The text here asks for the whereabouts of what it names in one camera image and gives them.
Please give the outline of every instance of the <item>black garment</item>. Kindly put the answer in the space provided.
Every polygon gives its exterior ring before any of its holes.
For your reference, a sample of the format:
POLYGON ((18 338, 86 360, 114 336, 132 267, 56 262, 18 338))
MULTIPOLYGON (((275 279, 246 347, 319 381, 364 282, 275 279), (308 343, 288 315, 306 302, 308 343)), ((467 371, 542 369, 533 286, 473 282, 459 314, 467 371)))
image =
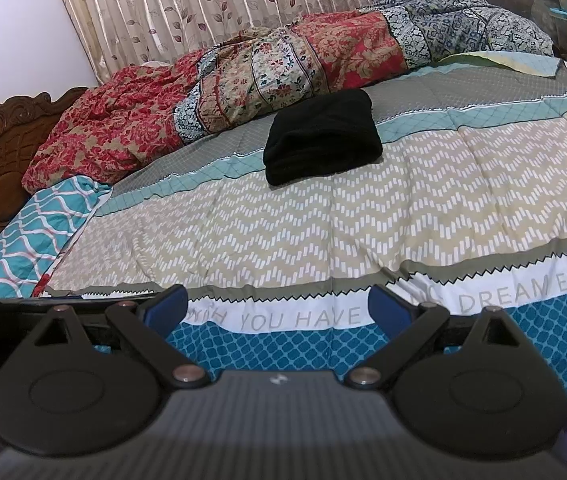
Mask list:
POLYGON ((280 186, 377 160, 383 148, 371 110, 370 96, 360 89, 313 97, 281 110, 264 149, 268 183, 280 186))

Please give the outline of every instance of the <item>patterned bed sheet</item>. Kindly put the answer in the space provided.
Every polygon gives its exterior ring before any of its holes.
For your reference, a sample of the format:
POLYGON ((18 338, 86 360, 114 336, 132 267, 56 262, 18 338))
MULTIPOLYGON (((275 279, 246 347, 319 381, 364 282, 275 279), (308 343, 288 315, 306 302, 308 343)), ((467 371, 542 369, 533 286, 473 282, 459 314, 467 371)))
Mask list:
POLYGON ((46 294, 174 283, 169 342, 224 368, 338 376, 387 342, 383 284, 453 314, 508 308, 567 389, 567 69, 455 62, 365 89, 383 160, 271 188, 272 116, 206 137, 113 187, 46 294))

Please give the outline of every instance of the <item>triangular cutout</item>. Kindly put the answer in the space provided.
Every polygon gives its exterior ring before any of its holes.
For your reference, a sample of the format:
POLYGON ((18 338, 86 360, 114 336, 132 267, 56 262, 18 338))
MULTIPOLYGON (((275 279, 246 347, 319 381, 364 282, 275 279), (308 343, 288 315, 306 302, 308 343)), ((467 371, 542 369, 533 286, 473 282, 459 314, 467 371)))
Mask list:
POLYGON ((63 319, 53 319, 35 346, 68 344, 68 330, 63 319))
POLYGON ((490 320, 484 336, 484 342, 495 345, 519 346, 519 343, 501 319, 490 320))

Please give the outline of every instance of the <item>wall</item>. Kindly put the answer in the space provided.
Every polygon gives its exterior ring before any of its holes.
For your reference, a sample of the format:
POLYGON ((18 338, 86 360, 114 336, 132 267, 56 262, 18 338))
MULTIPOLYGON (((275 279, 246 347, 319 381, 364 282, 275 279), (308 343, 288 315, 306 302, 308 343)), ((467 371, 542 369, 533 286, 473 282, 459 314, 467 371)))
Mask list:
POLYGON ((0 103, 96 85, 62 0, 0 0, 0 103))

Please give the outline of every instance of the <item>wooden headboard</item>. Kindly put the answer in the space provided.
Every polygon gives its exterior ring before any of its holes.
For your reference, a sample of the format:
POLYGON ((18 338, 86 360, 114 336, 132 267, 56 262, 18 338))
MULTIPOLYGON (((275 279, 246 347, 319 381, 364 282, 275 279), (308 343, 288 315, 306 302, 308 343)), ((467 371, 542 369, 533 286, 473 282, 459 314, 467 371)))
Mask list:
POLYGON ((30 198, 21 178, 62 112, 85 92, 72 88, 51 102, 47 93, 11 97, 0 104, 0 231, 30 198))

